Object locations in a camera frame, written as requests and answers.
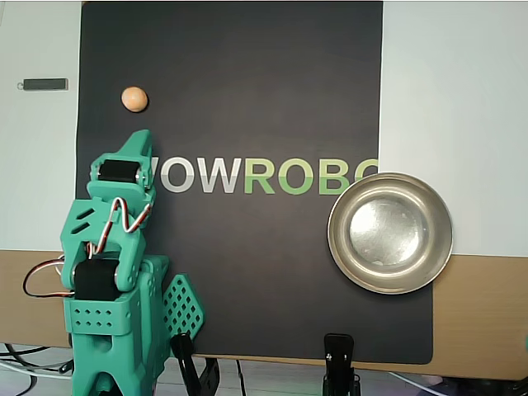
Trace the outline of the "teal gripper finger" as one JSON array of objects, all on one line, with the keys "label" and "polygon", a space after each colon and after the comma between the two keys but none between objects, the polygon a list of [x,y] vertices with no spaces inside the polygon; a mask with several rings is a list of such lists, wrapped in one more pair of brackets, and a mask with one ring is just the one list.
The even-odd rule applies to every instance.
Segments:
[{"label": "teal gripper finger", "polygon": [[151,158],[151,132],[135,131],[118,151],[121,158]]},{"label": "teal gripper finger", "polygon": [[139,168],[139,185],[143,187],[146,194],[153,194],[154,177],[157,169],[157,160],[151,159],[150,164],[146,162],[140,164]]}]

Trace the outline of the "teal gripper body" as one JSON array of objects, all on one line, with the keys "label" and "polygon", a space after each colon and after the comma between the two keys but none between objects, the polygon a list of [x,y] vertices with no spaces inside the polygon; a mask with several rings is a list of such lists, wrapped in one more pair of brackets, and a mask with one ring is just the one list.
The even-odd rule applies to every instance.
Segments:
[{"label": "teal gripper body", "polygon": [[87,192],[91,198],[101,198],[110,202],[116,197],[123,198],[128,206],[152,205],[157,197],[146,194],[139,185],[140,164],[150,164],[151,158],[121,158],[118,154],[102,154],[92,162]]}]

